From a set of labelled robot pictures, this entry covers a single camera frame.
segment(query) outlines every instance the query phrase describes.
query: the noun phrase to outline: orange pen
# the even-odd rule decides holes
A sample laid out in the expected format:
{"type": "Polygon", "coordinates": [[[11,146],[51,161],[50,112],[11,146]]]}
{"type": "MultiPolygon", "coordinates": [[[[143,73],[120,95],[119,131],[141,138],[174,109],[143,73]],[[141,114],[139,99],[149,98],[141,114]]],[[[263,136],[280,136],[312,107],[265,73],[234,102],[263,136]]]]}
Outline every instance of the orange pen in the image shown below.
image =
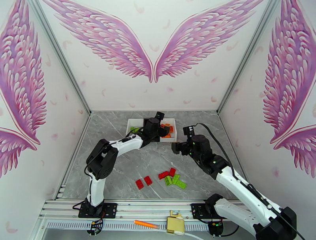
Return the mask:
{"type": "Polygon", "coordinates": [[[160,227],[158,225],[151,224],[151,223],[146,223],[146,222],[142,222],[142,221],[138,221],[138,220],[135,220],[134,223],[137,224],[137,225],[144,226],[144,227],[160,229],[160,227]]]}

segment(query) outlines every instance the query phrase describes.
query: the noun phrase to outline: white wall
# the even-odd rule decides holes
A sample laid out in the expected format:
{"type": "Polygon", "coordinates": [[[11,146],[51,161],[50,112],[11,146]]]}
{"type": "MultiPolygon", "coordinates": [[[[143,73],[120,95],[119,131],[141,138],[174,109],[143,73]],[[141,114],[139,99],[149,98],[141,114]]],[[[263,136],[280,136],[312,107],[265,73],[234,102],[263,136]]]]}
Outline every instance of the white wall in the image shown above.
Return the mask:
{"type": "MultiPolygon", "coordinates": [[[[1,33],[8,22],[14,3],[13,0],[1,2],[1,33]]],[[[5,175],[4,170],[2,171],[0,178],[0,239],[6,240],[29,239],[44,201],[51,199],[57,191],[87,119],[87,113],[32,11],[30,11],[30,20],[35,24],[41,49],[41,69],[44,72],[46,93],[44,100],[47,102],[47,115],[46,123],[36,130],[36,137],[40,141],[40,145],[34,144],[37,150],[22,151],[16,169],[13,167],[5,175]]],[[[4,76],[1,75],[0,81],[4,80],[4,76]]],[[[21,133],[13,123],[1,97],[0,127],[21,133]]]]}
{"type": "MultiPolygon", "coordinates": [[[[67,0],[47,0],[62,5],[67,0]]],[[[54,16],[56,11],[39,0],[92,110],[214,110],[217,109],[258,25],[268,0],[253,8],[255,14],[236,35],[184,74],[163,75],[158,83],[146,76],[131,78],[93,54],[54,16]]],[[[228,3],[228,0],[74,0],[122,19],[134,31],[154,65],[175,29],[191,15],[228,3]]]]}
{"type": "MultiPolygon", "coordinates": [[[[298,3],[302,6],[305,20],[312,23],[313,28],[316,29],[314,12],[316,3],[308,0],[300,0],[298,3]]],[[[280,17],[280,13],[281,5],[269,21],[256,52],[251,56],[234,93],[224,107],[221,118],[250,181],[258,190],[282,207],[291,207],[297,214],[298,230],[306,239],[315,239],[316,179],[310,174],[310,168],[307,174],[299,165],[297,167],[294,165],[294,157],[290,150],[284,147],[273,149],[276,143],[270,144],[270,140],[274,136],[274,128],[264,122],[263,99],[267,99],[267,96],[263,93],[265,70],[268,66],[267,56],[272,28],[275,26],[276,18],[280,17]]],[[[315,35],[312,38],[313,40],[307,44],[310,51],[314,53],[316,49],[312,47],[312,43],[316,41],[315,35]]],[[[315,61],[314,55],[312,56],[312,60],[308,60],[308,65],[313,68],[315,61]]],[[[305,73],[305,81],[311,83],[315,79],[314,73],[310,75],[305,73]]],[[[314,87],[299,120],[291,131],[316,123],[315,103],[316,88],[314,87]]],[[[311,164],[315,164],[316,146],[313,145],[313,141],[310,146],[313,156],[311,164]]]]}

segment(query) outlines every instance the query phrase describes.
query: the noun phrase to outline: pink wing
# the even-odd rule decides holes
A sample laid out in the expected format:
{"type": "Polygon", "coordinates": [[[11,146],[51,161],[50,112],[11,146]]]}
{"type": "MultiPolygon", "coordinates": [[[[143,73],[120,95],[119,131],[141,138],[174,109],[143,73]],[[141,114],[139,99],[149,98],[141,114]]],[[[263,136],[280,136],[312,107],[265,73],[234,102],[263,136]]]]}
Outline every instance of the pink wing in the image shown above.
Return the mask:
{"type": "Polygon", "coordinates": [[[155,82],[162,75],[176,77],[215,52],[248,22],[255,13],[252,9],[262,1],[233,0],[184,20],[155,64],[155,82]]]}
{"type": "Polygon", "coordinates": [[[44,80],[40,47],[25,0],[17,0],[0,38],[0,95],[18,129],[32,141],[44,124],[44,80]]]}
{"type": "Polygon", "coordinates": [[[297,122],[315,84],[316,42],[296,0],[283,0],[281,19],[272,30],[266,70],[265,122],[275,128],[270,143],[297,122]]]}
{"type": "Polygon", "coordinates": [[[299,128],[287,134],[285,140],[275,145],[274,149],[285,147],[291,150],[294,164],[300,165],[307,174],[316,176],[316,125],[299,128]]]}
{"type": "Polygon", "coordinates": [[[0,127],[0,178],[2,170],[4,174],[17,167],[17,158],[21,151],[31,148],[37,150],[32,142],[25,140],[21,134],[6,128],[0,127]]]}
{"type": "Polygon", "coordinates": [[[94,54],[126,75],[145,75],[152,82],[152,64],[130,27],[121,19],[68,0],[43,0],[58,12],[62,26],[94,54]]]}

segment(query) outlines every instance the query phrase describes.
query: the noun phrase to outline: gray marble floor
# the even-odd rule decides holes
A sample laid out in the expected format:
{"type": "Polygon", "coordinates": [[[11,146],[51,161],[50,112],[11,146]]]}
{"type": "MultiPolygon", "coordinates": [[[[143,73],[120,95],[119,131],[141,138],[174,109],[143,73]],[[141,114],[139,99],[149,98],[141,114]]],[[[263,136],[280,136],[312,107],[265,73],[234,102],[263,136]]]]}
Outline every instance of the gray marble floor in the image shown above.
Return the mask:
{"type": "MultiPolygon", "coordinates": [[[[88,177],[83,173],[86,158],[96,143],[107,140],[121,139],[126,132],[129,118],[148,118],[156,112],[94,112],[81,148],[73,163],[66,183],[63,198],[83,199],[88,193],[88,177]]],[[[241,167],[233,153],[228,138],[224,133],[218,116],[214,111],[164,112],[165,118],[175,118],[178,131],[178,141],[185,141],[182,128],[197,122],[207,124],[217,139],[221,142],[235,169],[242,174],[241,167]]],[[[195,127],[196,134],[204,134],[211,143],[216,154],[223,156],[219,147],[209,137],[202,126],[195,127]]],[[[140,150],[127,152],[117,158],[114,170],[108,176],[104,188],[105,199],[207,199],[214,193],[219,193],[227,199],[235,196],[224,186],[206,175],[188,156],[175,155],[171,151],[171,143],[152,142],[140,150]],[[166,186],[163,180],[158,180],[158,174],[176,168],[181,180],[187,183],[185,190],[171,185],[166,186]],[[153,184],[139,190],[135,181],[149,175],[153,184]]]]}

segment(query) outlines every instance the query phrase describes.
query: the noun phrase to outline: white cable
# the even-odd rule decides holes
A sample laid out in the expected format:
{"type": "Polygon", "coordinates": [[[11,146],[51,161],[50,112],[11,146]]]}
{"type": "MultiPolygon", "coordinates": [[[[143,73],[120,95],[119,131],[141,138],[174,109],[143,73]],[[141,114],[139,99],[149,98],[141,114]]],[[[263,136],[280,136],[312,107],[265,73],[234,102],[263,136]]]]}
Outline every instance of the white cable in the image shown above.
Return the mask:
{"type": "MultiPolygon", "coordinates": [[[[154,230],[154,231],[155,231],[155,232],[166,233],[165,230],[154,230]]],[[[195,238],[195,239],[197,239],[197,240],[204,240],[204,239],[202,239],[202,238],[200,238],[200,237],[198,237],[198,236],[196,236],[196,235],[190,234],[190,233],[185,233],[185,235],[187,235],[187,236],[189,236],[189,237],[193,237],[193,238],[195,238]]]]}

